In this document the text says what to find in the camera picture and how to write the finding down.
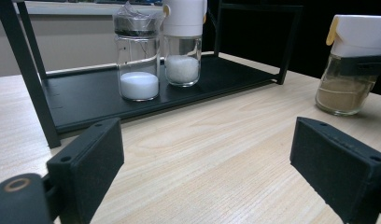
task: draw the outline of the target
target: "white ledge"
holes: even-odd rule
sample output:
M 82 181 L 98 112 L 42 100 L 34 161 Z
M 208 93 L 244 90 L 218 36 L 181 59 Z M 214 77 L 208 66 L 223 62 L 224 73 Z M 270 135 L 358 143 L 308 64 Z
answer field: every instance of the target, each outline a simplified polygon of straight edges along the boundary
M 30 15 L 112 15 L 122 5 L 97 3 L 56 3 L 25 1 Z M 162 11 L 162 7 L 133 6 L 138 11 Z

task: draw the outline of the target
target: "table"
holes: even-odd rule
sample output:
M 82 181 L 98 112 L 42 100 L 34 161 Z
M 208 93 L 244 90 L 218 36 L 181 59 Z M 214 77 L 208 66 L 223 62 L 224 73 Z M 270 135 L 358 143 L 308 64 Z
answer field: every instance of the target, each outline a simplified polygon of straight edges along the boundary
M 125 163 L 92 223 L 342 223 L 289 164 L 295 121 L 324 121 L 381 151 L 381 96 L 336 117 L 316 108 L 318 83 L 288 71 L 281 86 L 123 122 Z M 0 77 L 0 182 L 45 175 L 46 161 L 76 137 L 50 149 L 21 76 Z

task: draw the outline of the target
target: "spice rack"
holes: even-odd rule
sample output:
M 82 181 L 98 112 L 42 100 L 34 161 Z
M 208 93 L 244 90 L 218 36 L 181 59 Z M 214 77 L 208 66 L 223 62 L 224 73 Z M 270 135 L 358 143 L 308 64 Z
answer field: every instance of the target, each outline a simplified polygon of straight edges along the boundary
M 157 98 L 131 102 L 119 95 L 116 66 L 47 75 L 26 5 L 21 1 L 16 4 L 25 35 L 11 0 L 0 0 L 0 19 L 50 148 L 61 145 L 60 136 L 63 134 L 88 128 L 103 119 L 134 119 L 268 83 L 283 84 L 303 8 L 229 4 L 220 0 L 214 54 L 202 56 L 199 81 L 192 87 L 180 88 L 169 85 L 165 77 L 160 76 L 160 95 Z M 228 9 L 294 14 L 278 74 L 266 73 L 219 57 L 222 17 Z

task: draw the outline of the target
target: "glass jar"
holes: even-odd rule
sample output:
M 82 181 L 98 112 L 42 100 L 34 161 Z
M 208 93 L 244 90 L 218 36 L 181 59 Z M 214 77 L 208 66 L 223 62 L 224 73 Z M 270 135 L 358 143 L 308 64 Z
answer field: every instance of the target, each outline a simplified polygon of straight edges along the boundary
M 317 90 L 316 105 L 333 115 L 354 115 L 362 109 L 378 76 L 349 75 L 343 70 L 342 58 L 330 54 Z
M 164 36 L 164 68 L 167 81 L 174 86 L 189 87 L 200 77 L 201 36 Z
M 113 15 L 119 89 L 124 99 L 146 101 L 159 95 L 162 20 L 162 12 L 141 14 L 129 3 Z

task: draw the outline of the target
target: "spice jar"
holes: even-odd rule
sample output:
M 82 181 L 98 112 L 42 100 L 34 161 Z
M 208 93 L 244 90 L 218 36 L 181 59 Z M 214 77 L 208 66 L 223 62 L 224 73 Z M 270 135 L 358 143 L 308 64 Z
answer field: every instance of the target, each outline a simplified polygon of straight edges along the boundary
M 335 15 L 327 37 L 332 43 L 316 105 L 333 115 L 354 115 L 381 75 L 381 16 Z
M 163 0 L 164 67 L 167 81 L 189 87 L 200 77 L 207 0 Z
M 113 15 L 118 51 L 120 95 L 146 101 L 159 95 L 160 39 L 163 14 L 143 14 L 129 2 Z

